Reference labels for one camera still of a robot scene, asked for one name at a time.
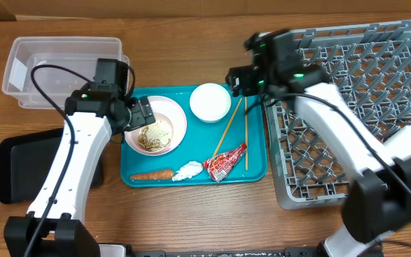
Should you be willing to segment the black plastic tray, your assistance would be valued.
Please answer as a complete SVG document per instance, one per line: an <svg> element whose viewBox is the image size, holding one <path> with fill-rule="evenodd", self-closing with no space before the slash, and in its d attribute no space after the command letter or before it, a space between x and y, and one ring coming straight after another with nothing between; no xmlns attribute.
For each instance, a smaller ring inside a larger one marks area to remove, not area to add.
<svg viewBox="0 0 411 257"><path fill-rule="evenodd" d="M0 202L32 201L46 180L62 128L4 139L0 143Z"/></svg>

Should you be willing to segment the white cup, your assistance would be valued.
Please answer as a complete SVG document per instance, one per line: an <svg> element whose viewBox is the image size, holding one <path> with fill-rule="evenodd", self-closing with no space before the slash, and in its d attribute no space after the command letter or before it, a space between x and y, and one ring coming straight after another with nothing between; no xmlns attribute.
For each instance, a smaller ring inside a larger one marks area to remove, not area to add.
<svg viewBox="0 0 411 257"><path fill-rule="evenodd" d="M411 126L404 126L389 137L383 145L396 158L407 160L411 158Z"/></svg>

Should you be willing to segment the white tissue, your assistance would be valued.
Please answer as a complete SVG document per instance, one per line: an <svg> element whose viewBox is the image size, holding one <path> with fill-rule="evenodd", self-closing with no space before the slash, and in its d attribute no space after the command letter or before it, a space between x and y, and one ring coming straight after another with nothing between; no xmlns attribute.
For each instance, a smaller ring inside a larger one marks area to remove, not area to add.
<svg viewBox="0 0 411 257"><path fill-rule="evenodd" d="M190 161L175 172L172 181L182 181L187 178L193 178L194 176L200 174L202 170L203 166L201 163L197 161Z"/></svg>

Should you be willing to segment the left wooden chopstick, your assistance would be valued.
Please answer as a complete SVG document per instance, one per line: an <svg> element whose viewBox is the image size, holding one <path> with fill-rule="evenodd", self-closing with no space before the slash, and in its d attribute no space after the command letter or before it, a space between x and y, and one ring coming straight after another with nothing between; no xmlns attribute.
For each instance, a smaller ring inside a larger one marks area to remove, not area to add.
<svg viewBox="0 0 411 257"><path fill-rule="evenodd" d="M229 128L230 128L230 126L231 126L234 118L235 118L235 115L237 114L238 109L240 108L240 105L241 105L242 100L243 100L243 99L241 98L241 99L239 100L239 102L237 103L236 107L234 108L233 113L232 113L230 119L228 120L228 123L227 123L227 125L226 125L226 127L225 127L225 130L224 130L224 132L223 132L223 134L222 134L222 136L221 136L221 138L220 138L220 141L218 142L218 145L217 145L216 148L215 148L215 151L213 152L212 157L215 157L215 156L218 154L218 152L219 152L219 150L220 150L220 147L221 147L221 145L222 145L222 143L223 143L223 141L224 141L224 139L225 139L225 137L226 137L226 135L227 135L227 133L228 133L228 130L229 130Z"/></svg>

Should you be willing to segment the orange carrot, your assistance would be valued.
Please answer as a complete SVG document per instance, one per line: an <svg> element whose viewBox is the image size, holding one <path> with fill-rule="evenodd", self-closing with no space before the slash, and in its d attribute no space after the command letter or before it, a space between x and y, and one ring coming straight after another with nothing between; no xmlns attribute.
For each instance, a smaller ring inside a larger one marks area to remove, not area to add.
<svg viewBox="0 0 411 257"><path fill-rule="evenodd" d="M149 181L149 180L169 180L172 179L175 172L170 169L153 171L149 173L134 174L130 176L132 180Z"/></svg>

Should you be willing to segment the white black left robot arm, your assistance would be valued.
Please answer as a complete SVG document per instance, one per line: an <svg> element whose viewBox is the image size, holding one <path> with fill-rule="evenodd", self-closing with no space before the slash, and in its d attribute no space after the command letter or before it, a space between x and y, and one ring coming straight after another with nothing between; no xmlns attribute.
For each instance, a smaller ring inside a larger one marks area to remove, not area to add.
<svg viewBox="0 0 411 257"><path fill-rule="evenodd" d="M4 240L11 256L129 256L123 244L99 244L84 226L98 160L111 137L154 123L147 97L75 90L49 173L25 216L11 216Z"/></svg>

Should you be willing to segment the pink bowl with rice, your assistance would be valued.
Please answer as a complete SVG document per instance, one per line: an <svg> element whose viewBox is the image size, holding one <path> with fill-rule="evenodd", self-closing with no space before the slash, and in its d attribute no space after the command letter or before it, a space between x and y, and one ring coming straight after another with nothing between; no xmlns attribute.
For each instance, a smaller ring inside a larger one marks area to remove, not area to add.
<svg viewBox="0 0 411 257"><path fill-rule="evenodd" d="M137 131L130 132L130 138L137 148L144 153L158 153L167 148L173 138L171 120L159 113L154 113L155 122Z"/></svg>

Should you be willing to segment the pink plate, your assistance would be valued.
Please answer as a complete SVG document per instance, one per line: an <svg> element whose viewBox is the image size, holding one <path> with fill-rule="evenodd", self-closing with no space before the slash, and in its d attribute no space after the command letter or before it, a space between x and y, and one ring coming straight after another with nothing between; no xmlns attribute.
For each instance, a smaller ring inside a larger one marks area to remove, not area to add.
<svg viewBox="0 0 411 257"><path fill-rule="evenodd" d="M174 100L165 96L149 96L148 102L151 105L151 109L157 121L163 121L169 124L172 129L171 142L163 149L159 151L146 151L139 142L138 136L141 133L141 128L125 132L126 143L136 152L146 156L160 156L173 151L180 145L187 130L187 118L185 112L181 106Z"/></svg>

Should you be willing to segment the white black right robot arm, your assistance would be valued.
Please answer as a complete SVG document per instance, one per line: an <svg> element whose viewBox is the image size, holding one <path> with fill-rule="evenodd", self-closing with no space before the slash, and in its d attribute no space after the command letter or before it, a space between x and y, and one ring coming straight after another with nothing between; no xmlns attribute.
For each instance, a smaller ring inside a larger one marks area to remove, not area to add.
<svg viewBox="0 0 411 257"><path fill-rule="evenodd" d="M319 243L315 256L359 256L411 223L411 126L380 143L316 65L238 66L225 81L234 96L287 101L342 165L350 182L343 225Z"/></svg>

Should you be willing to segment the teal serving tray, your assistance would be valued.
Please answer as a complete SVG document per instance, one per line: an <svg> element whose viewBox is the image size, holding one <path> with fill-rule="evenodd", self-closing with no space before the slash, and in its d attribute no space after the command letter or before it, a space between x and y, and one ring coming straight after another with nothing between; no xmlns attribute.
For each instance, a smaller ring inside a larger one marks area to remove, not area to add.
<svg viewBox="0 0 411 257"><path fill-rule="evenodd" d="M135 181L130 176L138 173L171 169L178 170L189 161L203 162L210 158L225 130L238 98L231 99L230 112L224 119L208 124L200 121L191 111L189 99L195 86L166 86L138 88L134 91L135 97L165 96L177 102L184 110L187 118L186 134L173 151L160 156L146 156L134 151L127 143L121 146L121 178L129 186L166 187L166 186L200 186L215 183L207 171L183 181ZM257 96L247 98L251 106L259 100ZM232 151L245 141L244 100L228 130L219 152ZM260 180L268 170L266 153L265 129L263 112L260 106L251 109L248 113L248 170L245 170L245 158L241 158L229 175L221 183L247 183Z"/></svg>

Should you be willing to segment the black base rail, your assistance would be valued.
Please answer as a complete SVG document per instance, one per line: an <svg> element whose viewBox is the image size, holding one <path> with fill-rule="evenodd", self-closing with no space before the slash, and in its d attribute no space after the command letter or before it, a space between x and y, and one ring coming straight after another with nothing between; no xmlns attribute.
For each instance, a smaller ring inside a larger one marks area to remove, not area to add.
<svg viewBox="0 0 411 257"><path fill-rule="evenodd" d="M317 247L292 247L281 251L189 251L167 252L134 251L129 245L100 243L100 254L103 257L320 257L327 256Z"/></svg>

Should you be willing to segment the grey dishwasher rack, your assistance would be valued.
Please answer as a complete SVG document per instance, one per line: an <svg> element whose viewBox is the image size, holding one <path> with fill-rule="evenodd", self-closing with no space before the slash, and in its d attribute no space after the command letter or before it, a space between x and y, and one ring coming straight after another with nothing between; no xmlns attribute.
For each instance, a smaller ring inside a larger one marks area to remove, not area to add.
<svg viewBox="0 0 411 257"><path fill-rule="evenodd" d="M321 65L370 132L381 140L411 126L411 20L298 29L304 64ZM282 102L265 108L278 204L334 206L348 183L324 142Z"/></svg>

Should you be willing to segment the red snack wrapper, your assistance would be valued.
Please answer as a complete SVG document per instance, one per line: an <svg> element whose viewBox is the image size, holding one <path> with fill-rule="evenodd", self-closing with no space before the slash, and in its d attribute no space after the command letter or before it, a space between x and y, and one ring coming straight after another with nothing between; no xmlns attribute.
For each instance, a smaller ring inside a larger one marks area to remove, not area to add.
<svg viewBox="0 0 411 257"><path fill-rule="evenodd" d="M205 160L202 163L202 167L216 183L220 183L237 165L247 149L247 144L242 142L235 150L227 151Z"/></svg>

